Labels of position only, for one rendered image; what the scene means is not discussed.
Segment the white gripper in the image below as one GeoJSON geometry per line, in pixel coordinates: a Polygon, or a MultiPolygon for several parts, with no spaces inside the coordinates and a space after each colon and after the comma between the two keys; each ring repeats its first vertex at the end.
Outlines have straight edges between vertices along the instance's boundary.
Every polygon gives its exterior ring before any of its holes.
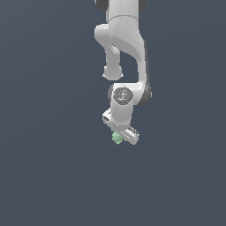
{"type": "Polygon", "coordinates": [[[119,131],[117,129],[114,129],[111,126],[111,113],[110,113],[110,109],[107,109],[102,114],[102,121],[103,121],[103,123],[105,123],[111,129],[112,133],[113,132],[117,132],[118,134],[120,134],[124,138],[124,141],[128,141],[132,145],[135,145],[139,141],[139,133],[134,128],[132,128],[131,126],[129,126],[124,131],[119,131]]]}

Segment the small green object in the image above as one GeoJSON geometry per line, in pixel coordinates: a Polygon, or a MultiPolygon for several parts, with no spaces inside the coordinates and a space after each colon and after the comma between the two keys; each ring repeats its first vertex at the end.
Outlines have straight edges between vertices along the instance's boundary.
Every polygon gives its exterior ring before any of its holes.
{"type": "Polygon", "coordinates": [[[117,144],[121,144],[124,141],[124,138],[117,132],[112,133],[112,140],[117,144]]]}

